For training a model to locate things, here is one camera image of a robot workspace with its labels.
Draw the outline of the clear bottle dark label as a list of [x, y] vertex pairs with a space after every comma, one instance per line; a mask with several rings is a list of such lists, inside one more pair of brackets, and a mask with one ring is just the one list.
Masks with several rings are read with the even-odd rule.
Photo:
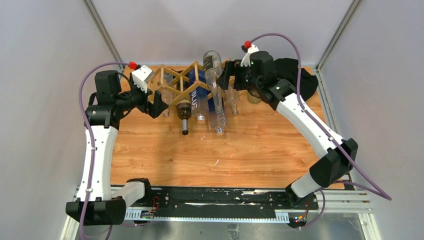
[[219, 93], [219, 85], [217, 79], [223, 72], [221, 56], [215, 50], [207, 51], [203, 55], [204, 77], [209, 91], [213, 95]]

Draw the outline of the clear glass bottle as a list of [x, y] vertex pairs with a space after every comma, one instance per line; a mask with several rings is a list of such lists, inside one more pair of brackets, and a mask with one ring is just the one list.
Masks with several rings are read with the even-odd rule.
[[262, 100], [258, 94], [258, 92], [254, 89], [248, 89], [247, 90], [248, 94], [247, 94], [247, 100], [251, 103], [251, 104], [259, 104]]

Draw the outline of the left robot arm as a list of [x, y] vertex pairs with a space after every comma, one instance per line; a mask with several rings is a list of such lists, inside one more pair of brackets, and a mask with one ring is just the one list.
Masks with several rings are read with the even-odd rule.
[[168, 108], [161, 93], [148, 88], [153, 76], [149, 67], [138, 66], [128, 78], [128, 91], [122, 91], [116, 70], [100, 71], [94, 77], [96, 91], [84, 112], [87, 147], [80, 190], [65, 206], [66, 214], [85, 226], [120, 225], [133, 203], [146, 207], [153, 201], [146, 178], [130, 179], [116, 193], [111, 190], [112, 155], [120, 121], [133, 109], [154, 119]]

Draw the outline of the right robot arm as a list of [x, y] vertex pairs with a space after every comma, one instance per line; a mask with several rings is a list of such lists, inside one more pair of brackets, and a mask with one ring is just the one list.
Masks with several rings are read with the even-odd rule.
[[275, 61], [266, 51], [247, 53], [242, 60], [227, 61], [217, 83], [226, 90], [234, 77], [236, 90], [248, 90], [273, 110], [288, 119], [312, 146], [319, 160], [308, 172], [289, 184], [285, 191], [286, 204], [298, 209], [306, 196], [326, 188], [353, 169], [358, 144], [331, 131], [298, 97], [296, 87], [278, 74]]

